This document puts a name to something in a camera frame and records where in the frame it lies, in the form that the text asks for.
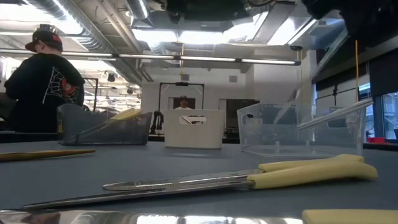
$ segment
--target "person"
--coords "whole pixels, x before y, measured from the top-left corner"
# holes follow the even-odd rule
[[[192,110],[188,107],[188,97],[180,96],[180,106],[176,110]]]
[[[36,30],[25,48],[37,54],[24,60],[4,84],[6,95],[17,100],[9,122],[22,133],[56,133],[57,107],[83,106],[84,79],[61,56],[61,38],[49,30]]]

